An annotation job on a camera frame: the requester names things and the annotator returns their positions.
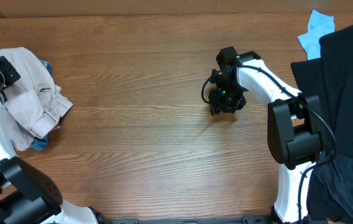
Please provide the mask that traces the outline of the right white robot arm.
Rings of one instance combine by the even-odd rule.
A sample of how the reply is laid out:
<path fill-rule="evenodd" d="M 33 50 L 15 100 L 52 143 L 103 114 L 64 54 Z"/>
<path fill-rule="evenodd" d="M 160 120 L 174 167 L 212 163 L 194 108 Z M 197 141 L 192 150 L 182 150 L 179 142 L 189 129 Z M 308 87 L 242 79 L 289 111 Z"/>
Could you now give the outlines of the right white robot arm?
<path fill-rule="evenodd" d="M 221 49 L 219 66 L 208 83 L 215 84 L 204 102 L 213 115 L 235 113 L 251 92 L 267 109 L 267 144 L 278 163 L 278 193 L 267 223 L 314 223 L 307 196 L 312 167 L 326 146 L 319 98 L 306 95 L 271 72 L 254 51 L 238 54 L 234 47 Z"/>

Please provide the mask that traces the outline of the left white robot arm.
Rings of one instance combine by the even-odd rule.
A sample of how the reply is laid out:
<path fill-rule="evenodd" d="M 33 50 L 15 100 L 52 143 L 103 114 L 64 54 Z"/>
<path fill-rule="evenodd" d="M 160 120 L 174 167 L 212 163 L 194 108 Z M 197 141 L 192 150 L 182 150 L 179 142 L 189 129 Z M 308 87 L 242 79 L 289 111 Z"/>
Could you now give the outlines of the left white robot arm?
<path fill-rule="evenodd" d="M 63 199 L 50 177 L 11 150 L 2 121 L 3 88 L 20 75 L 0 57 L 0 223 L 106 223 L 101 213 Z"/>

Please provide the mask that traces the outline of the beige khaki shorts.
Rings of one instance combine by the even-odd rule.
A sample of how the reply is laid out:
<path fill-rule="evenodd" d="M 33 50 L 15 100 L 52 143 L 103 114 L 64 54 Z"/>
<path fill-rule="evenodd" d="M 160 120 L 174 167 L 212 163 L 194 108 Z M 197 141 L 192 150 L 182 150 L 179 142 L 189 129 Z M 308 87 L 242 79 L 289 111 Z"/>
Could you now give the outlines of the beige khaki shorts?
<path fill-rule="evenodd" d="M 4 90 L 3 119 L 14 149 L 43 150 L 73 103 L 61 95 L 45 65 L 27 48 L 0 49 L 21 76 Z"/>

